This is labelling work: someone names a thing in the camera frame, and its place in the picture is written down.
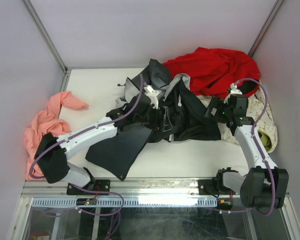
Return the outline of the dark grey zip jacket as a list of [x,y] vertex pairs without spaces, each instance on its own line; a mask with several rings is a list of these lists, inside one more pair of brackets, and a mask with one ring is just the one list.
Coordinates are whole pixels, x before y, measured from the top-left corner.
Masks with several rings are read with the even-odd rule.
[[168,68],[156,59],[150,59],[139,75],[126,79],[124,96],[116,99],[116,108],[130,103],[134,97],[146,96],[144,87],[147,85],[162,91],[159,107],[164,111],[163,129],[153,131],[148,143],[221,139],[216,121],[205,117],[207,108],[189,89],[190,76],[183,73],[172,76]]

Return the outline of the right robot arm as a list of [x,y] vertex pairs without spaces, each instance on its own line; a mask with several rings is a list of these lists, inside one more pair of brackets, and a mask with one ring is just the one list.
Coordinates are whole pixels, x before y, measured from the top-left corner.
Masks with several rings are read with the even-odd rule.
[[225,124],[241,147],[249,171],[241,175],[230,167],[218,170],[213,187],[220,194],[232,190],[240,195],[245,208],[267,208],[269,212],[284,205],[289,174],[278,168],[262,144],[256,122],[247,116],[248,97],[230,94],[226,100],[212,97],[205,117]]

